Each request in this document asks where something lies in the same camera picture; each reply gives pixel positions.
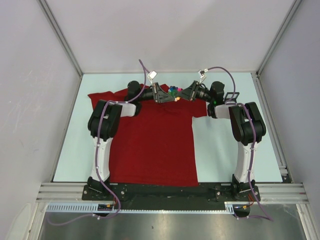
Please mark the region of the red t-shirt garment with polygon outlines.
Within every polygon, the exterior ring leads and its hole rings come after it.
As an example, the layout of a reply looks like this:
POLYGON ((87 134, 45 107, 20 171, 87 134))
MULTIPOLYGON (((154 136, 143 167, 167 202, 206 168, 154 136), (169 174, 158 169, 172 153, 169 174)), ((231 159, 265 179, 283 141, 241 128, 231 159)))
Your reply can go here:
POLYGON ((193 119, 207 116, 203 100, 141 101, 137 116, 121 117, 118 130, 100 150, 112 183, 196 187, 193 119))

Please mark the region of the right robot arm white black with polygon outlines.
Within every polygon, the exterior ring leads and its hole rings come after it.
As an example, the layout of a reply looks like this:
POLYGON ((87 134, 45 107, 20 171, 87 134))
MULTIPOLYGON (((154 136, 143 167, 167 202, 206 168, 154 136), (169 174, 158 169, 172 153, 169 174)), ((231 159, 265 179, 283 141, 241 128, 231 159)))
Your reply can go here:
POLYGON ((192 102, 205 101, 208 103, 208 116, 230 120, 238 150, 236 168, 228 192, 235 200, 242 201, 248 195, 255 194, 255 157, 267 128, 257 104, 238 103, 238 95, 238 92, 225 93, 225 85, 220 81, 214 81, 209 89, 194 81, 188 88, 178 91, 175 97, 192 102))

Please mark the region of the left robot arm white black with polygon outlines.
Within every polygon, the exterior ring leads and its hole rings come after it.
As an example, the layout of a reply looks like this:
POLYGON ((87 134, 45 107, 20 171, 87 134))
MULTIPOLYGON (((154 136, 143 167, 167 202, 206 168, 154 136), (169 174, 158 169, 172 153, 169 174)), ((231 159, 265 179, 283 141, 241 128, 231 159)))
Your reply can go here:
POLYGON ((100 200, 110 196, 111 188, 104 184, 110 177, 109 159, 111 144, 123 117, 135 117, 142 108, 141 101, 154 100, 156 103, 176 102, 176 92, 164 91, 155 82, 151 87, 141 86, 137 81, 127 85, 124 101, 99 100, 88 121, 88 130, 94 140, 94 164, 87 180, 93 194, 100 200))

